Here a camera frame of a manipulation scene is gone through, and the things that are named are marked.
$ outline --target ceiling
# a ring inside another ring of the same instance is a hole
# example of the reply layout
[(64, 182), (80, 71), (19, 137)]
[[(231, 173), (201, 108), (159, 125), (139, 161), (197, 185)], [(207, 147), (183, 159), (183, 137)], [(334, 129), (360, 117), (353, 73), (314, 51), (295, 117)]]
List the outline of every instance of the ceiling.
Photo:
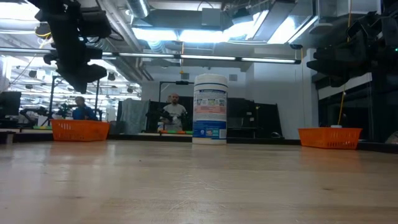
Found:
[[(319, 47), (337, 42), (340, 38), (344, 37), (345, 27), (348, 20), (348, 10), (342, 7), (345, 6), (345, 3), (347, 3), (348, 0), (318, 0), (321, 4), (317, 4), (316, 7), (313, 7), (313, 0), (213, 0), (210, 2), (189, 0), (148, 0), (147, 3), (150, 6), (150, 13), (147, 16), (147, 19), (134, 18), (133, 20), (132, 17), (126, 13), (128, 9), (126, 1), (133, 2), (134, 0), (99, 0), (102, 4), (105, 2), (108, 6), (111, 5), (116, 9), (115, 11), (110, 11), (112, 7), (103, 7), (107, 12), (112, 26), (115, 27), (116, 30), (122, 30), (123, 36), (126, 39), (126, 41), (122, 42), (108, 39), (104, 40), (102, 44), (98, 46), (104, 51), (154, 52), (153, 47), (151, 47), (146, 40), (137, 39), (138, 35), (132, 31), (132, 28), (141, 27), (142, 24), (152, 25), (152, 27), (149, 27), (151, 29), (165, 29), (164, 27), (173, 27), (173, 32), (175, 32), (177, 37), (180, 38), (183, 29), (179, 29), (178, 26), (197, 26), (197, 22), (204, 19), (202, 11), (206, 11), (212, 7), (221, 13), (221, 18), (223, 19), (215, 28), (204, 26), (202, 30), (231, 30), (234, 13), (236, 13), (239, 8), (247, 7), (250, 17), (268, 10), (268, 14), (265, 17), (264, 22), (259, 24), (258, 31), (254, 34), (253, 38), (248, 38), (248, 40), (246, 40), (248, 35), (247, 30), (253, 29), (253, 24), (255, 24), (255, 22), (250, 23), (247, 27), (243, 27), (244, 35), (232, 37), (224, 41), (216, 41), (214, 43), (194, 43), (185, 41), (183, 44), (174, 40), (161, 40), (159, 42), (164, 46), (163, 50), (169, 54), (180, 54), (183, 52), (184, 54), (192, 55), (293, 59), (300, 57), (301, 54), (296, 50), (291, 49), (289, 45), (286, 44), (288, 41), (286, 40), (286, 36), (294, 34), (291, 32), (298, 32), (304, 24), (308, 23), (309, 19), (313, 18), (315, 15), (319, 17), (319, 20), (314, 24), (310, 24), (310, 26), (307, 27), (308, 29), (305, 30), (305, 32), (300, 35), (293, 44), (302, 44), (304, 47)], [(353, 18), (378, 7), (377, 4), (375, 4), (376, 1), (377, 0), (355, 0), (353, 5)], [(97, 5), (95, 0), (80, 0), (80, 2), (83, 7), (93, 7)], [(44, 44), (43, 48), (51, 49), (50, 44), (43, 43), (43, 40), (38, 39), (34, 34), (34, 28), (38, 23), (33, 16), (37, 12), (37, 9), (26, 9), (27, 6), (27, 4), (20, 4), (16, 5), (16, 7), (0, 7), (0, 46), (37, 49)], [(178, 16), (175, 16), (182, 14), (186, 16), (186, 19), (181, 19), (178, 18)], [(327, 32), (315, 35), (310, 34), (310, 30), (314, 28), (314, 25), (317, 26), (318, 23), (322, 22), (329, 22), (332, 26), (327, 30)], [(270, 44), (270, 42), (283, 42), (285, 44)], [(55, 65), (48, 66), (43, 63), (41, 58), (38, 57), (35, 58), (28, 69), (23, 72), (23, 68), (25, 68), (32, 60), (32, 56), (33, 55), (25, 54), (2, 57), (2, 60), (12, 62), (12, 69), (8, 73), (8, 78), (10, 78), (12, 82), (11, 89), (24, 92), (24, 96), (26, 97), (24, 97), (23, 104), (25, 105), (32, 105), (32, 103), (29, 102), (36, 101), (37, 92), (49, 93), (49, 85), (52, 81), (52, 75), (56, 74), (54, 72), (56, 69)], [(101, 63), (103, 63), (107, 68), (108, 72), (113, 72), (116, 76), (116, 80), (113, 82), (109, 81), (107, 78), (100, 80), (101, 88), (99, 89), (99, 93), (100, 98), (102, 99), (102, 108), (106, 105), (113, 105), (114, 101), (117, 99), (125, 97), (139, 98), (141, 89), (137, 84), (153, 80), (150, 72), (143, 72), (145, 68), (148, 68), (147, 71), (154, 71), (154, 68), (160, 67), (167, 68), (183, 66), (205, 67), (208, 69), (220, 67), (240, 68), (242, 72), (245, 72), (251, 65), (248, 62), (224, 62), (216, 60), (182, 61), (177, 59), (164, 60), (149, 58), (142, 59), (141, 63), (141, 60), (137, 60), (136, 58), (120, 57), (116, 60), (107, 60), (106, 63), (104, 61)], [(28, 76), (29, 70), (37, 70), (38, 73), (44, 75), (42, 76), (42, 79), (34, 79)], [(26, 85), (32, 85), (32, 89), (28, 90)], [(133, 93), (127, 92), (128, 87), (133, 87)], [(90, 85), (88, 90), (88, 95), (95, 94), (95, 83)], [(71, 101), (72, 97), (68, 97), (66, 94), (69, 94), (69, 96), (74, 96), (74, 94), (76, 94), (65, 82), (59, 83), (55, 92), (60, 93), (59, 98), (61, 101)], [(48, 104), (48, 100), (46, 100), (48, 97), (46, 94), (42, 95), (42, 105)]]

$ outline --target table surface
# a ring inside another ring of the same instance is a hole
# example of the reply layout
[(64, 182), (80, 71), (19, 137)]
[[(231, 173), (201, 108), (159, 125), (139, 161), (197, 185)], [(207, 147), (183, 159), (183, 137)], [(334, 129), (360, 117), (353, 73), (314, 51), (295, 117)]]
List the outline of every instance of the table surface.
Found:
[(1, 223), (397, 223), (398, 155), (299, 146), (0, 146)]

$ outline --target orange basket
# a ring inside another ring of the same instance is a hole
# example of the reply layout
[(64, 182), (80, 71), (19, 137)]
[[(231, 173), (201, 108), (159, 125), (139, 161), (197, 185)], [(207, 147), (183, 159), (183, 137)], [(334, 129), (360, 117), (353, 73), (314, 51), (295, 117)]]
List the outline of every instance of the orange basket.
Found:
[(361, 128), (299, 128), (302, 146), (356, 149)]
[(55, 141), (104, 141), (108, 136), (109, 123), (53, 119), (52, 134)]

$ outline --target disinfecting wipes container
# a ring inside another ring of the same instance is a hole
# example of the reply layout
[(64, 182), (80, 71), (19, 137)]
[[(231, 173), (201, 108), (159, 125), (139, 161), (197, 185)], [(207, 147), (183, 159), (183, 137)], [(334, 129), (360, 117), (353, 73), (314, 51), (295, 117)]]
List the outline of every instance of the disinfecting wipes container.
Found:
[(202, 74), (193, 89), (194, 144), (226, 144), (228, 80), (222, 75)]

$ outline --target man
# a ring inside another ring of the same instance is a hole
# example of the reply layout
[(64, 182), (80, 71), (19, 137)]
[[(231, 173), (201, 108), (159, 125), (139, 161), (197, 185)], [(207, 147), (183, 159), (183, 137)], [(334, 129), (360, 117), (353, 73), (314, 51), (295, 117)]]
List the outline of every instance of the man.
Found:
[(165, 124), (167, 131), (182, 131), (181, 115), (186, 112), (184, 106), (178, 103), (179, 96), (176, 93), (171, 94), (171, 104), (165, 106), (163, 109), (173, 117), (173, 120), (161, 118)]
[(76, 97), (75, 102), (77, 108), (72, 113), (73, 119), (92, 120), (92, 121), (98, 120), (97, 116), (95, 116), (94, 111), (90, 107), (86, 106), (84, 97), (82, 96)]

